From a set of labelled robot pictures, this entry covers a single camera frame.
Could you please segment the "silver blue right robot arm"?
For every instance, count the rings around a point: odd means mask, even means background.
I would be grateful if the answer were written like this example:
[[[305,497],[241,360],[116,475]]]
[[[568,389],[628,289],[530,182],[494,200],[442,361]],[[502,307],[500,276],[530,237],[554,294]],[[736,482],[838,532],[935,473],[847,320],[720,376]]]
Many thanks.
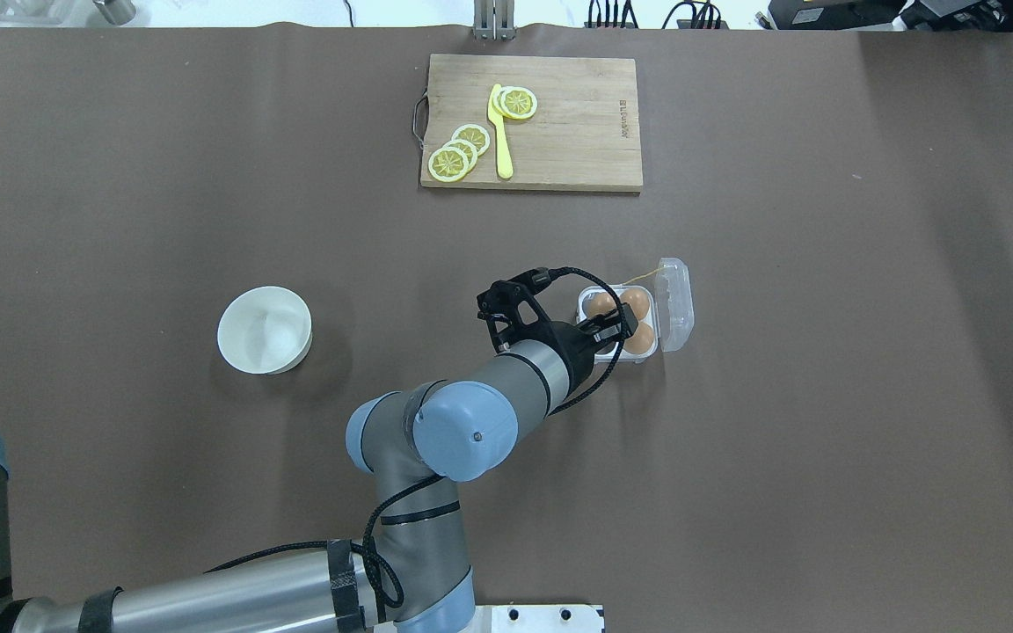
[[[540,320],[466,380],[366,402],[350,460],[376,477],[379,506],[359,541],[294,543],[197,576],[72,605],[17,600],[0,632],[461,632],[474,620],[473,566],[457,485],[501,464],[567,404],[594,354],[636,330],[630,306],[580,324]]]

